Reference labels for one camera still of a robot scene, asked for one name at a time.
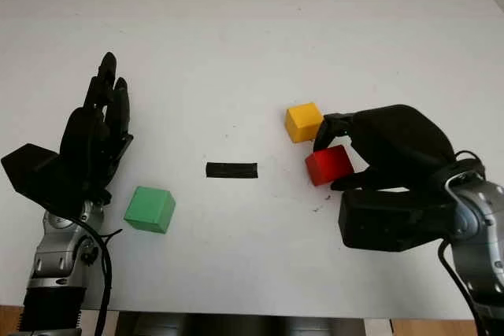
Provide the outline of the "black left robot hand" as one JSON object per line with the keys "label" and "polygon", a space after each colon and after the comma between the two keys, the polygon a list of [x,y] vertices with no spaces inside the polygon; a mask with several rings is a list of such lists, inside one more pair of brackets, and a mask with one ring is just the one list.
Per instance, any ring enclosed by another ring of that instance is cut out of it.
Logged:
{"label": "black left robot hand", "polygon": [[79,192],[100,205],[111,202],[107,186],[133,140],[128,85],[116,77],[116,68],[116,57],[106,53],[83,105],[71,113],[60,145],[60,158]]}

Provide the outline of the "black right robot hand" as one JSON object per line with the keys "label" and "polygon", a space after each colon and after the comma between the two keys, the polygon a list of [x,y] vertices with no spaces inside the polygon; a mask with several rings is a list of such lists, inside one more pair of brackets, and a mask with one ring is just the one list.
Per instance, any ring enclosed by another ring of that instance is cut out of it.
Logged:
{"label": "black right robot hand", "polygon": [[350,138],[353,149],[369,166],[336,179],[332,190],[417,188],[455,162],[453,146],[445,133],[409,105],[327,114],[313,150],[323,150],[343,136]]}

